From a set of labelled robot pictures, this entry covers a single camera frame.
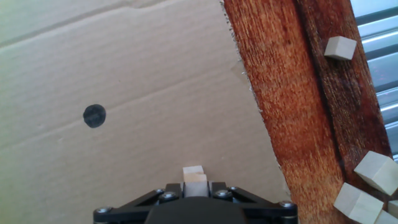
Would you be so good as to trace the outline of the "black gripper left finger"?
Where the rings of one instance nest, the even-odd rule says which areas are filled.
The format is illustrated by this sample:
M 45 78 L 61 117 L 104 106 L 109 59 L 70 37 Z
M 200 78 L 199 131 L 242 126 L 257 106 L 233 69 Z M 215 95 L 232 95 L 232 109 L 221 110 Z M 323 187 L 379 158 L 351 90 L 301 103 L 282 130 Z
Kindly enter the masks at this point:
M 93 223 L 145 223 L 149 212 L 163 202 L 183 198 L 183 184 L 167 184 L 120 207 L 104 206 L 93 211 Z

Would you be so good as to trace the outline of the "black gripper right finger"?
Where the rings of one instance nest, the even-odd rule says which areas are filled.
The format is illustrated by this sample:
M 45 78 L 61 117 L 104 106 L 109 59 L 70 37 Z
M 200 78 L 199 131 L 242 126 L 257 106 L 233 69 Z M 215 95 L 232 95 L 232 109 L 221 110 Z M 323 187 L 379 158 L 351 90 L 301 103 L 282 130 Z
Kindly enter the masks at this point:
M 243 211 L 246 223 L 298 224 L 298 207 L 291 201 L 270 202 L 225 182 L 210 182 L 210 197 L 231 202 Z

